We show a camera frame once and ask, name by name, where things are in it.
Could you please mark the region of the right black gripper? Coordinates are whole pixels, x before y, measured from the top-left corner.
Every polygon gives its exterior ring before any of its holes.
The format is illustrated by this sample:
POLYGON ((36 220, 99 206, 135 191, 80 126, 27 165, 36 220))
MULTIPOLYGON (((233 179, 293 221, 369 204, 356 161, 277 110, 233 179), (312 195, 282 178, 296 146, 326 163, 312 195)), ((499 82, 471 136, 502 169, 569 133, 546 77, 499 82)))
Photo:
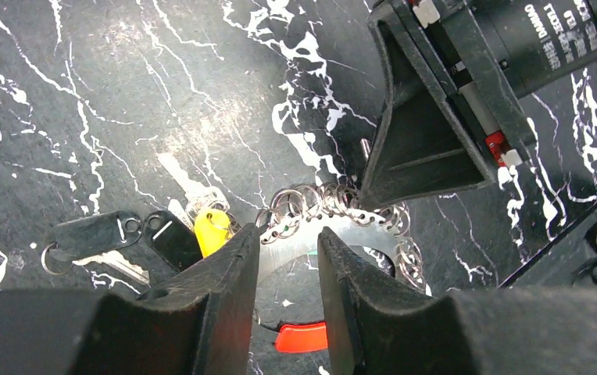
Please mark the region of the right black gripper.
POLYGON ((379 1, 385 100, 360 201, 472 190, 533 143, 519 100, 597 62, 597 1, 379 1))

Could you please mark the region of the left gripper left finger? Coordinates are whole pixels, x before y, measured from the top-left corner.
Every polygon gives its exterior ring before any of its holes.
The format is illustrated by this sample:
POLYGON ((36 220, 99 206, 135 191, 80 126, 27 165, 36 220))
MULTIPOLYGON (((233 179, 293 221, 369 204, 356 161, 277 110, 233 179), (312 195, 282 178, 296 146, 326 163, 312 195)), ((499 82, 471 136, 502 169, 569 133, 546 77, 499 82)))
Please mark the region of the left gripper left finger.
POLYGON ((243 374, 259 229, 137 299, 107 291, 0 291, 0 374, 243 374))

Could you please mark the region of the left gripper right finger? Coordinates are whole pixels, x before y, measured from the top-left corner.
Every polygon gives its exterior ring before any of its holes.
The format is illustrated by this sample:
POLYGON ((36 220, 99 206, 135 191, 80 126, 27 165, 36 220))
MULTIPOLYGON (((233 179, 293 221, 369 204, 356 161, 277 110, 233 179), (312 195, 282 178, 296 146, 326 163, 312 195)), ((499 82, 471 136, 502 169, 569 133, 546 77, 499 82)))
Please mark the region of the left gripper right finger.
POLYGON ((330 234, 318 259, 334 374, 597 374, 597 287, 419 298, 330 234))

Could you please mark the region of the metal keyring with red handle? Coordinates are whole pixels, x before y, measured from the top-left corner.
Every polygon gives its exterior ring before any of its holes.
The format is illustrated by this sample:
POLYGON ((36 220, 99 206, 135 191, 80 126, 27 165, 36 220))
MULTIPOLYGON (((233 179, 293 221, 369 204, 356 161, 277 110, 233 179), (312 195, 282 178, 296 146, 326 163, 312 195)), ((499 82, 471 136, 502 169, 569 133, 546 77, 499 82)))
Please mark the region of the metal keyring with red handle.
POLYGON ((411 295, 432 298, 424 257, 409 235, 403 204, 364 209, 358 193, 337 184, 279 191, 257 217, 259 275, 253 321, 263 348, 285 355, 327 349, 318 275, 320 236, 335 236, 411 295))

